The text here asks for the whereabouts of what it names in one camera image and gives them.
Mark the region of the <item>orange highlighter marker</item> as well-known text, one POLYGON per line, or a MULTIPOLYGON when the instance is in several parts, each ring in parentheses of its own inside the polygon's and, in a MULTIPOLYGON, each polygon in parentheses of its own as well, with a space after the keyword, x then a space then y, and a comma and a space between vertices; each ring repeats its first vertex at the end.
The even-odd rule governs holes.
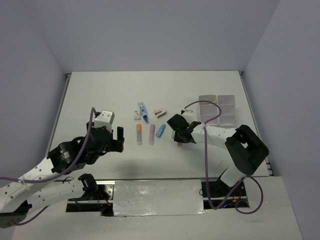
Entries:
POLYGON ((136 137, 137 137, 137 145, 142 145, 142 126, 141 124, 136 125, 136 137))

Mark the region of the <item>blue correction tape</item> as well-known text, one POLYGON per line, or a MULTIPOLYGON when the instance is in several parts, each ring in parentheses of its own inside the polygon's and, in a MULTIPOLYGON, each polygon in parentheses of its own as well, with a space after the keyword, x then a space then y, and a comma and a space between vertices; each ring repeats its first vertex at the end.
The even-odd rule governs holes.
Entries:
POLYGON ((165 129, 166 129, 166 124, 162 124, 162 125, 160 126, 160 128, 157 130, 155 136, 156 136, 157 138, 160 138, 160 137, 163 135, 165 129))

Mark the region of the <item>blue white glue tube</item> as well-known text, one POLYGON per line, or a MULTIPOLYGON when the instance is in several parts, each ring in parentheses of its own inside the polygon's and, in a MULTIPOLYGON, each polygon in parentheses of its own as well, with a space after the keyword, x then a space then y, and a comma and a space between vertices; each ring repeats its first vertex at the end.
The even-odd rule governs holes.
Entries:
POLYGON ((144 104, 143 102, 139 102, 139 103, 138 103, 138 106, 139 106, 140 114, 141 114, 144 122, 145 122, 146 124, 148 124, 148 123, 149 123, 149 118, 148 118, 148 113, 147 113, 145 104, 144 104))

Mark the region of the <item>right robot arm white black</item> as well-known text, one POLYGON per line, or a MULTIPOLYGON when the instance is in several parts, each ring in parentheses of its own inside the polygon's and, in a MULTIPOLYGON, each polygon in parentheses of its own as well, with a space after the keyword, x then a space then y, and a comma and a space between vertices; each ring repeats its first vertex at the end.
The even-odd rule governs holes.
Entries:
POLYGON ((177 143, 204 144, 206 150, 211 145, 228 151, 233 164, 217 180, 217 190, 223 196, 230 195, 243 177, 252 176, 270 153, 255 132, 244 124, 238 128, 207 126, 199 121, 189 123, 180 114, 172 116, 167 124, 175 132, 177 143))

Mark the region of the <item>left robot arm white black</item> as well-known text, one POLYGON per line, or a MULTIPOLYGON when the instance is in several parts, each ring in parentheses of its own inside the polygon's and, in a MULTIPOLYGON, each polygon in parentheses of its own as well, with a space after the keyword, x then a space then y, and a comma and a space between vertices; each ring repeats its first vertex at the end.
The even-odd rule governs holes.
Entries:
POLYGON ((2 229, 28 223, 27 216, 35 211, 67 199, 91 200, 106 198, 92 174, 69 180, 70 173, 94 164, 99 157, 109 152, 124 150, 124 129, 113 130, 87 125, 84 137, 59 144, 34 168, 19 178, 4 177, 8 184, 0 189, 0 227, 2 229))

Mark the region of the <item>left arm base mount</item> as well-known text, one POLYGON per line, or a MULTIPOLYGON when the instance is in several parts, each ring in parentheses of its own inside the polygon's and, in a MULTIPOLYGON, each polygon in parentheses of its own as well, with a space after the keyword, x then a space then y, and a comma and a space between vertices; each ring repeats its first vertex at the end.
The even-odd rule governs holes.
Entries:
POLYGON ((96 213, 103 217, 114 216, 114 182, 99 182, 98 191, 90 197, 70 198, 67 201, 67 213, 96 213))

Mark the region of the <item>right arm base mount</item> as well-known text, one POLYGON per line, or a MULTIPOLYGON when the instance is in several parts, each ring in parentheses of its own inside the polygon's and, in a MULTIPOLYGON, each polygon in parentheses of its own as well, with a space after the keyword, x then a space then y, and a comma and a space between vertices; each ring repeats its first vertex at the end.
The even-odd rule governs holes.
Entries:
MULTIPOLYGON (((230 192, 230 188, 223 189, 218 186, 216 181, 209 182, 209 194, 212 204, 217 207, 226 195, 230 192)), ((205 210, 211 209, 208 201, 206 182, 201 182, 201 188, 199 190, 199 195, 203 197, 203 207, 205 210)), ((220 207, 221 209, 234 209, 236 203, 238 203, 239 208, 249 208, 249 203, 247 200, 247 192, 244 183, 242 182, 228 197, 224 204, 220 207)))

